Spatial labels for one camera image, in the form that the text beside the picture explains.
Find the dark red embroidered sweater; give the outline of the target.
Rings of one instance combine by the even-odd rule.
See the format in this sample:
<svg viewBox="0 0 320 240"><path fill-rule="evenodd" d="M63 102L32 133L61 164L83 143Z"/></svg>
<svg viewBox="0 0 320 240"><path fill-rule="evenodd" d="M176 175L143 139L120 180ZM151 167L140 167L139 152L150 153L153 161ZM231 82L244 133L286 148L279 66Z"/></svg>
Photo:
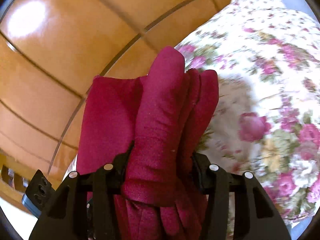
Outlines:
<svg viewBox="0 0 320 240"><path fill-rule="evenodd" d="M217 73L185 70L172 47L136 79L98 76L89 91L76 168L96 171L129 152L114 197L122 239L198 239L207 200L190 173L192 153L219 100Z"/></svg>

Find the floral bed cover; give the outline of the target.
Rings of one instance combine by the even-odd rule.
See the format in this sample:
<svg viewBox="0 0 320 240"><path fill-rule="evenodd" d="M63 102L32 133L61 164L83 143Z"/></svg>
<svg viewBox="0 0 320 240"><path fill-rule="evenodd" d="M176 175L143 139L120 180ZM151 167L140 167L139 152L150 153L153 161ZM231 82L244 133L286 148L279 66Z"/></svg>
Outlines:
<svg viewBox="0 0 320 240"><path fill-rule="evenodd" d="M214 70L219 100L194 150L251 171L286 226L319 209L319 24L281 0L231 0L174 47Z"/></svg>

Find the wooden shelf unit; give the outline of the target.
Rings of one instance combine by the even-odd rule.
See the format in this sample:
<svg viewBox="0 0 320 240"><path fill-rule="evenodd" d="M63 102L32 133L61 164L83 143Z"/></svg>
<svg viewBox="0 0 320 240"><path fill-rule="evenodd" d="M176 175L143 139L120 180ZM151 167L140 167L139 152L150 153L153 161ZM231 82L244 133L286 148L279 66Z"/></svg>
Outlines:
<svg viewBox="0 0 320 240"><path fill-rule="evenodd" d="M1 198L23 210L22 197L35 171L1 152Z"/></svg>

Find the wooden panelled wardrobe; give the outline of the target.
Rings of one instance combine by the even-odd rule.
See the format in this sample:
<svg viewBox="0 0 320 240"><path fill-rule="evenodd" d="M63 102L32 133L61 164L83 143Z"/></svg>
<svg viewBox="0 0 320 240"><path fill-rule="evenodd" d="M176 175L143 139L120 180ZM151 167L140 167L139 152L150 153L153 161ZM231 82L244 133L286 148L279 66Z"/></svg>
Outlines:
<svg viewBox="0 0 320 240"><path fill-rule="evenodd" d="M97 75L134 78L230 0L7 0L1 10L1 163L57 186Z"/></svg>

